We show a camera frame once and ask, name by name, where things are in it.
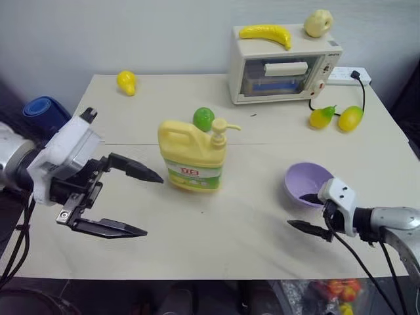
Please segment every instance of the bowl rim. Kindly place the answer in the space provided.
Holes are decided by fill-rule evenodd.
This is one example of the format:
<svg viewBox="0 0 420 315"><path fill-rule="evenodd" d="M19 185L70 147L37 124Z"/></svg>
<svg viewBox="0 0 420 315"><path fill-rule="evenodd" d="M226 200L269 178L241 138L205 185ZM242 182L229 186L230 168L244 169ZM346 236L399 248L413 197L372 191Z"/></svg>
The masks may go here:
<svg viewBox="0 0 420 315"><path fill-rule="evenodd" d="M287 192L289 193L290 197L293 197L293 199L294 199L294 200L297 200L298 202L301 202L301 203L303 203L303 204L305 204L305 205L309 205L309 206L311 206L311 207L320 208L320 207L322 207L322 205L319 205L319 204L317 204L317 203L312 203L312 202L309 202L309 201L303 200L303 199L301 199L301 198L297 198L297 197L295 197L295 195L294 195L294 194L290 191L289 186L287 185L287 178L288 178L288 175L290 174L290 172L291 172L292 168L294 168L294 167L296 167L296 166L298 166L298 165L302 165L302 164L311 164L311 166L315 166L315 167L321 168L321 169L323 169L325 172L327 172L329 175L331 175L331 178L332 178L332 179L334 178L334 175L332 175L332 174L331 174L331 172L330 172L330 171L328 171L328 170L327 170L324 166L322 166L322 165L320 165L320 164L313 163L313 162L299 162L299 163L295 163L295 164L293 164L293 165L290 165L290 166L289 166L289 168L288 168L288 169L287 169L287 171L286 171L286 174L285 174L285 176L284 176L284 186L285 186L285 188L286 188Z"/></svg>

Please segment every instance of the oven knob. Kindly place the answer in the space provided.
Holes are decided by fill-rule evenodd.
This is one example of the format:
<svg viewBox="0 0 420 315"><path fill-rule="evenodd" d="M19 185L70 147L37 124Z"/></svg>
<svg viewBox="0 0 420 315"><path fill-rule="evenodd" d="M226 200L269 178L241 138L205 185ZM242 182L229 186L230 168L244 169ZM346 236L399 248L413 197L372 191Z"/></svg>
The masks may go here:
<svg viewBox="0 0 420 315"><path fill-rule="evenodd" d="M319 92L325 87L326 83L323 80L318 80L315 82L315 84L312 86L312 90Z"/></svg>

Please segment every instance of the blue object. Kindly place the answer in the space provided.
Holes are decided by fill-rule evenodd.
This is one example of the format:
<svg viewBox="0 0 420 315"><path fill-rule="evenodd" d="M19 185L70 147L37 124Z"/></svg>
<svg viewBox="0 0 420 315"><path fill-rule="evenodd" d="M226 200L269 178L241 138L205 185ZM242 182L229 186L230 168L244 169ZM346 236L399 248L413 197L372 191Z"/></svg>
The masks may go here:
<svg viewBox="0 0 420 315"><path fill-rule="evenodd" d="M23 114L44 130L49 138L72 118L59 102L49 96L41 96L27 103Z"/></svg>
<svg viewBox="0 0 420 315"><path fill-rule="evenodd" d="M271 91L271 90L290 90L294 91L299 86L299 82L278 82L278 83L261 83L253 84L254 91Z"/></svg>

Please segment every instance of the fake fruit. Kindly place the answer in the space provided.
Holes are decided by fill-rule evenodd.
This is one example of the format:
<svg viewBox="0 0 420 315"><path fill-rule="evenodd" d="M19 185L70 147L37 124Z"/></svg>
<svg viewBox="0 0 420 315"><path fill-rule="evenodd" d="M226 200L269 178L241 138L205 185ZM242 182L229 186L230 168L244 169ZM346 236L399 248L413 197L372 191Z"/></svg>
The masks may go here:
<svg viewBox="0 0 420 315"><path fill-rule="evenodd" d="M347 287L351 287L354 292L359 293L359 291L361 290L362 286L360 285L359 280L357 279L348 279L344 281L344 284Z"/></svg>
<svg viewBox="0 0 420 315"><path fill-rule="evenodd" d="M316 10L304 21L303 28L311 37L321 37L329 31L334 22L328 10Z"/></svg>
<svg viewBox="0 0 420 315"><path fill-rule="evenodd" d="M363 117L363 110L357 106L347 108L339 118L339 127L344 132L355 130Z"/></svg>
<svg viewBox="0 0 420 315"><path fill-rule="evenodd" d="M352 302L356 299L357 293L351 287L345 287L340 293L340 300Z"/></svg>
<svg viewBox="0 0 420 315"><path fill-rule="evenodd" d="M309 123L315 128L324 128L326 127L335 113L335 106L328 106L319 110L314 110L310 117Z"/></svg>
<svg viewBox="0 0 420 315"><path fill-rule="evenodd" d="M353 315L352 306L348 303L340 305L340 312L342 315Z"/></svg>
<svg viewBox="0 0 420 315"><path fill-rule="evenodd" d="M343 292L344 285L341 280L330 280L328 281L328 289L335 297L338 297Z"/></svg>
<svg viewBox="0 0 420 315"><path fill-rule="evenodd" d="M117 75L117 84L128 96L136 94L136 75L133 72L124 70Z"/></svg>
<svg viewBox="0 0 420 315"><path fill-rule="evenodd" d="M319 296L326 301L332 301L334 298L337 297L337 295L331 293L331 291L328 288L328 284L323 281L311 281L309 283L308 288L315 290L317 294L319 294Z"/></svg>
<svg viewBox="0 0 420 315"><path fill-rule="evenodd" d="M215 115L211 111L211 109L207 107L201 107L197 109L194 113L192 123L199 130L204 131L206 133L207 131L210 131L211 123L213 122L213 120L215 120Z"/></svg>
<svg viewBox="0 0 420 315"><path fill-rule="evenodd" d="M282 44L288 51L291 48L291 34L275 24L259 24L244 27L239 32L241 38L263 38Z"/></svg>

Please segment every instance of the plug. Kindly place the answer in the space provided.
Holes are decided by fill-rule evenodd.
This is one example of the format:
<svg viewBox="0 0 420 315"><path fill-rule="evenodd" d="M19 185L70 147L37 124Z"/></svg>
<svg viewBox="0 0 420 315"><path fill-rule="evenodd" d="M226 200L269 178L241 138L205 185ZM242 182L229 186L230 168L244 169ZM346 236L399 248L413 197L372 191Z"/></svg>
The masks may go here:
<svg viewBox="0 0 420 315"><path fill-rule="evenodd" d="M353 78L353 79L360 79L360 73L358 73L356 70L353 70L353 72L350 74L350 76Z"/></svg>

